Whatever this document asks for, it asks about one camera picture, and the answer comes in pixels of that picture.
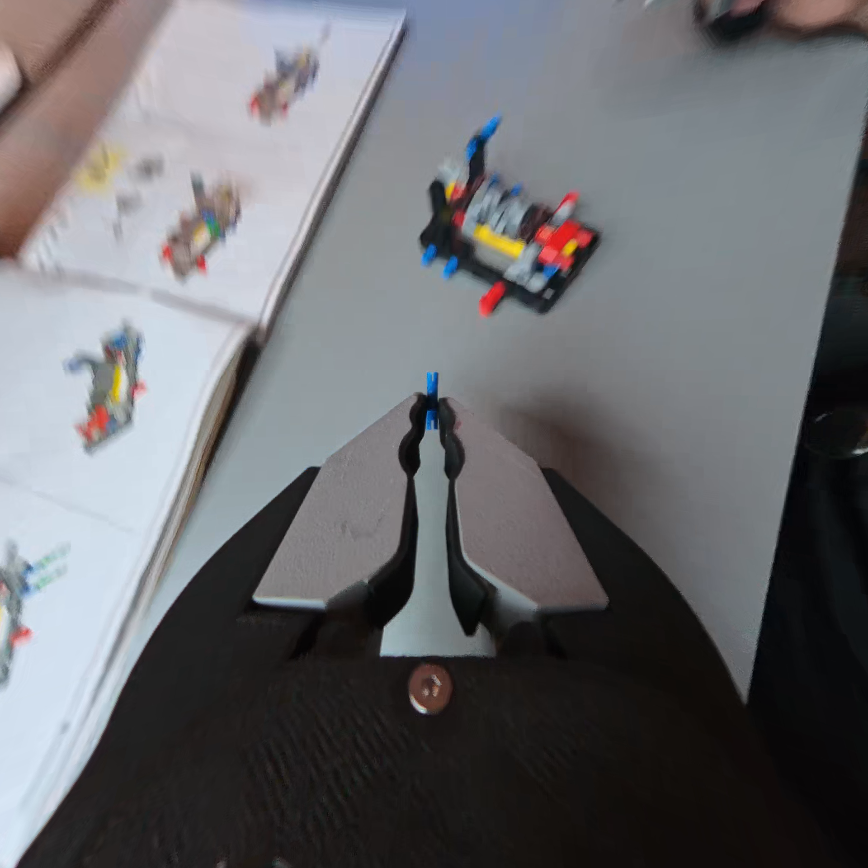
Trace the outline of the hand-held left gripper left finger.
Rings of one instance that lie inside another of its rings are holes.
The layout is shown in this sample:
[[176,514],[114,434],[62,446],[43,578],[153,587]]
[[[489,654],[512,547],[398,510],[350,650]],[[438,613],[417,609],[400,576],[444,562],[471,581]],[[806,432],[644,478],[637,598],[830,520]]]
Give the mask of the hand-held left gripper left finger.
[[271,609],[347,616],[384,626],[414,585],[414,477],[425,397],[414,393],[333,453],[255,589]]

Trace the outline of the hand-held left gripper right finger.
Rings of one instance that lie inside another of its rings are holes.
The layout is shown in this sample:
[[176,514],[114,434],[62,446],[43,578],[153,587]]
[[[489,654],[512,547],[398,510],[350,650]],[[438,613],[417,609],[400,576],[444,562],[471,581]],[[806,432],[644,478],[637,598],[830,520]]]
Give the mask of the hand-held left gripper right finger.
[[452,398],[439,400],[450,600],[462,631],[604,611],[609,596],[537,461]]

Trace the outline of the black lego frame assembly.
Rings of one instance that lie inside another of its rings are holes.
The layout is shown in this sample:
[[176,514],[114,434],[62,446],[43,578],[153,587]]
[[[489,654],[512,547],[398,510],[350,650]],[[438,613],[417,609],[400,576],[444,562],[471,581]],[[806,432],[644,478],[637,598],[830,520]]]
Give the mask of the black lego frame assembly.
[[552,208],[489,170],[487,146],[501,121],[496,114],[476,130],[463,162],[445,161],[429,184],[430,217],[418,236],[421,266],[441,261],[443,279],[465,273],[482,283],[484,318],[508,299],[544,315],[580,275],[602,232],[578,219],[577,190]]

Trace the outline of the lego instruction booklet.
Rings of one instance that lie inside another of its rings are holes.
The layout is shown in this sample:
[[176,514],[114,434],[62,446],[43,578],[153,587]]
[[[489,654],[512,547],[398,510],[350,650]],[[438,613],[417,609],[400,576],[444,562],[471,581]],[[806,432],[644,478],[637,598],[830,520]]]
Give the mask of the lego instruction booklet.
[[407,17],[121,2],[45,93],[86,139],[2,259],[2,866],[107,726],[239,367]]

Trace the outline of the person's right hand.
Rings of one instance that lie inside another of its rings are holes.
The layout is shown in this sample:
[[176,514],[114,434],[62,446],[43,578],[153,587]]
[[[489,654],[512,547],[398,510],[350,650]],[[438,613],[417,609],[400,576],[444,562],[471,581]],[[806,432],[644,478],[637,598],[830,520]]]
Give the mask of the person's right hand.
[[839,28],[867,35],[866,1],[734,1],[733,15],[767,7],[777,26],[801,34]]

